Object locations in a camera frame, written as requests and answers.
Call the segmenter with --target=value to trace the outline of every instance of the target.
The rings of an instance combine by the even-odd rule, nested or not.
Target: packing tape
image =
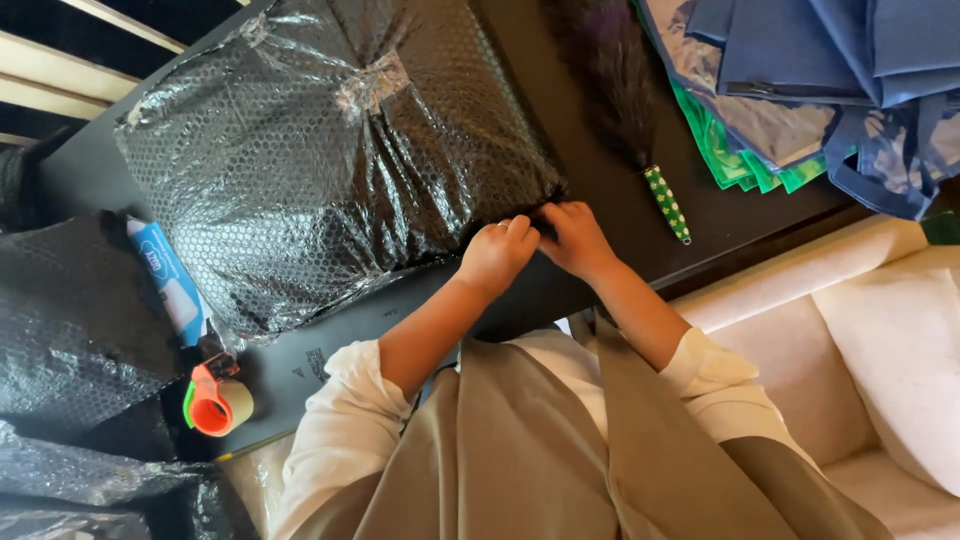
[[[215,396],[197,392],[190,404],[190,418],[201,433],[222,437],[253,414],[253,396],[240,381],[227,379],[217,384]]]

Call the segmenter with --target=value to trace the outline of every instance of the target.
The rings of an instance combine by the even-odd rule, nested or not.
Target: white sofa
[[[960,539],[960,247],[873,217],[673,303],[898,538]],[[261,531],[292,437],[224,463]]]

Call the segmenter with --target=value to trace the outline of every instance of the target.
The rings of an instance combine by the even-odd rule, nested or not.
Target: table surface
[[[180,58],[219,41],[271,1],[255,0]],[[654,85],[658,120],[654,162],[670,182],[687,219],[693,243],[684,246],[667,227],[642,177],[591,134],[583,116],[583,94],[557,58],[538,0],[475,0],[474,7],[553,146],[569,179],[571,197],[590,204],[613,249],[654,287],[745,244],[851,203],[826,178],[790,195],[782,189],[767,194],[756,189],[747,193],[739,188],[719,189],[659,69]],[[52,219],[98,209],[152,217],[112,130],[116,118],[178,61],[158,70],[40,165],[40,189]],[[450,263],[427,269],[307,328],[286,333],[270,346],[248,349],[240,359],[239,379],[254,395],[253,417],[227,437],[209,439],[211,455],[248,450],[294,429],[304,401],[321,386],[314,376],[319,373],[318,360],[352,341],[378,337],[421,305],[455,268],[456,263]],[[511,289],[484,313],[472,334],[488,340],[509,339],[595,303],[582,282],[537,254]]]

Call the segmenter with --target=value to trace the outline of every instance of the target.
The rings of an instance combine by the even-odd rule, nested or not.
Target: white sleeve
[[[306,402],[293,450],[283,465],[284,491],[270,540],[287,540],[334,494],[387,466],[411,407],[380,377],[377,341],[337,351],[330,379]]]
[[[660,376],[677,392],[700,426],[717,443],[760,436],[787,446],[820,470],[797,445],[780,411],[756,383],[759,374],[743,356],[690,329]]]

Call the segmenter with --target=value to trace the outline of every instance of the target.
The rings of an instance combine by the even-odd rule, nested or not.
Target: hand
[[[591,282],[619,263],[587,203],[547,203],[538,213],[558,240],[541,238],[540,250],[563,270]]]
[[[540,233],[530,227],[525,215],[490,224],[470,241],[460,270],[451,280],[481,291],[492,302],[527,265],[539,240]]]

